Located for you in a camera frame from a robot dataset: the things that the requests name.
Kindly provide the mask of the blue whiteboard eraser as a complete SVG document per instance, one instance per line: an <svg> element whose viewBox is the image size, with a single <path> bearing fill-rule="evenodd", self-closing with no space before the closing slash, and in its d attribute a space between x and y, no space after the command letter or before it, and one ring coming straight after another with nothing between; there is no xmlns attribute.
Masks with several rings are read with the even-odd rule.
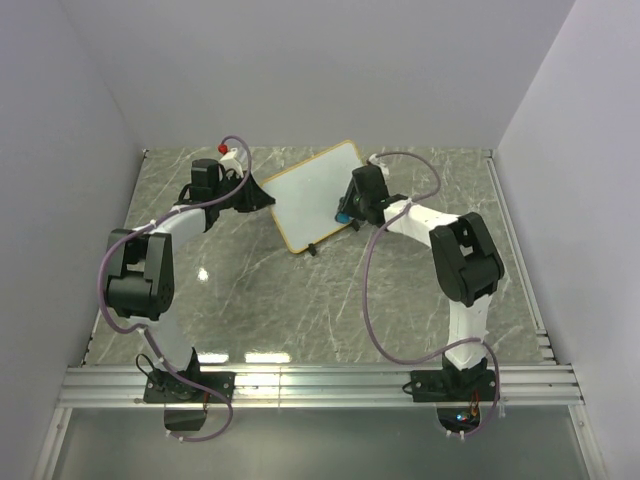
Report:
<svg viewBox="0 0 640 480"><path fill-rule="evenodd" d="M335 221L340 224L349 224L352 221L352 218L343 212L339 212L335 216Z"/></svg>

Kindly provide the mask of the yellow framed whiteboard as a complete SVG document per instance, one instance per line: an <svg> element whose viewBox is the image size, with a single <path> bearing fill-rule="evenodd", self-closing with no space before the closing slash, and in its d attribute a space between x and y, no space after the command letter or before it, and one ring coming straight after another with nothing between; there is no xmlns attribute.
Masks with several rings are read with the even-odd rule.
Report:
<svg viewBox="0 0 640 480"><path fill-rule="evenodd" d="M293 254L306 251L345 227L335 221L352 171L363 165L360 152L345 140L267 178L261 188L276 200L271 215Z"/></svg>

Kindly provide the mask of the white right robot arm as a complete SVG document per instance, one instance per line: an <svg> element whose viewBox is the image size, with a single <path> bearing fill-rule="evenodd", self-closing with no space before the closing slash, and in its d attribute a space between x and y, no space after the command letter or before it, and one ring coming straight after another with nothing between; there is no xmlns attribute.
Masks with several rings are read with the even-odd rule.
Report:
<svg viewBox="0 0 640 480"><path fill-rule="evenodd" d="M448 397L461 400L476 388L472 369L496 359L485 336L489 307L505 267L480 214L447 214L422 206L419 201L404 195L392 196L382 169L367 164L352 172L336 218L367 222L378 228L366 250L362 283L362 314L374 348L398 365L419 365L442 356L444 365L451 367L441 376L442 389ZM369 273L374 248L384 233L402 235L430 249L438 285L449 300L447 344L418 359L400 359L387 352L377 339L370 318Z"/></svg>

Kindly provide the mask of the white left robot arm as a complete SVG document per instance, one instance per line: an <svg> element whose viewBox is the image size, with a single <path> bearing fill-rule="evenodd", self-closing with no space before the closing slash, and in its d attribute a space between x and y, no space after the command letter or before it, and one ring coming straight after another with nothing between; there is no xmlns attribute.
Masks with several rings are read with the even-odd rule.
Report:
<svg viewBox="0 0 640 480"><path fill-rule="evenodd" d="M134 229L115 229L98 274L99 308L121 334L138 331L155 359L147 374L180 402L196 399L202 377L195 347L183 336L172 311L174 254L208 232L220 213L252 213L275 204L251 173L247 152L233 148L218 160L192 162L190 182L169 212Z"/></svg>

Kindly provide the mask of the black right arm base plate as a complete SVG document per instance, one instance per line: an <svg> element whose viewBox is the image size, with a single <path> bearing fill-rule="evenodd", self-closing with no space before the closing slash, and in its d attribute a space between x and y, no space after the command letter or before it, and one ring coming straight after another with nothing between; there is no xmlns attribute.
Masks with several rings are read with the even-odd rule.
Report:
<svg viewBox="0 0 640 480"><path fill-rule="evenodd" d="M458 371L413 370L402 391L414 403L470 403L493 401L497 380L493 370L479 374Z"/></svg>

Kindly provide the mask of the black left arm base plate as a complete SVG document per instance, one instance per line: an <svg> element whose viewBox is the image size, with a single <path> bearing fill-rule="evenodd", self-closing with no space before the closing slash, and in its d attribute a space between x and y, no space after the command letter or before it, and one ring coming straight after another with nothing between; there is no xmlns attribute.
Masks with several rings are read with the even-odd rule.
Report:
<svg viewBox="0 0 640 480"><path fill-rule="evenodd" d="M229 371L205 372L201 373L195 382L231 400L235 377L236 374ZM147 404L221 403L221 400L205 391L179 382L169 372L157 371L147 380L143 402Z"/></svg>

